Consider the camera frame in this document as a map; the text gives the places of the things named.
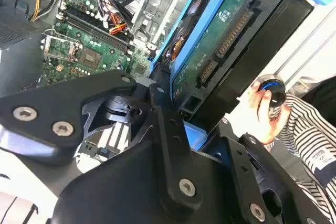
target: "black metal arm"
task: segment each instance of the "black metal arm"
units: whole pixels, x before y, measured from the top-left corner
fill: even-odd
[[[51,223],[328,223],[251,136],[213,133],[203,153],[192,151],[169,71],[158,66],[152,79],[113,70],[0,98],[1,149],[46,165],[69,163],[83,138],[114,122],[131,126],[130,147],[73,180]],[[251,158],[266,163],[262,191]],[[263,198],[273,188],[283,192],[280,212]]]

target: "blue and black object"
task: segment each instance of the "blue and black object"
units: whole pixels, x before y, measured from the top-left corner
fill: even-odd
[[[286,100],[286,86],[279,76],[267,74],[259,78],[259,90],[269,90],[272,92],[270,107],[281,106]]]

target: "screw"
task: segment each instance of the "screw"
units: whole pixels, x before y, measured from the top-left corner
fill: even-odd
[[[257,141],[251,136],[249,136],[248,139],[250,139],[251,143],[253,143],[253,144],[257,143]]]
[[[74,127],[68,122],[59,121],[53,124],[52,131],[58,136],[70,136]]]
[[[265,213],[257,204],[252,203],[250,205],[250,210],[253,216],[257,218],[257,220],[259,220],[260,222],[265,221]]]
[[[124,82],[130,83],[131,80],[129,78],[127,78],[126,76],[121,77],[121,80],[123,80]]]
[[[194,184],[187,178],[182,178],[179,183],[180,190],[188,197],[193,197],[196,194],[196,188]]]
[[[308,222],[308,224],[316,224],[316,222],[315,221],[313,221],[312,219],[310,219],[310,218],[307,218],[307,222]]]
[[[157,87],[156,89],[159,90],[161,93],[164,93],[164,90],[162,88]]]
[[[13,111],[13,116],[20,121],[29,122],[37,117],[37,112],[31,107],[17,107]]]

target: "person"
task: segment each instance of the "person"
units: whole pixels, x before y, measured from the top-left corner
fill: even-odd
[[[298,186],[332,223],[336,223],[336,128],[312,105],[287,95],[285,103],[270,112],[271,92],[259,91],[255,82],[248,92],[248,133],[270,151],[275,139],[301,158],[311,180]]]

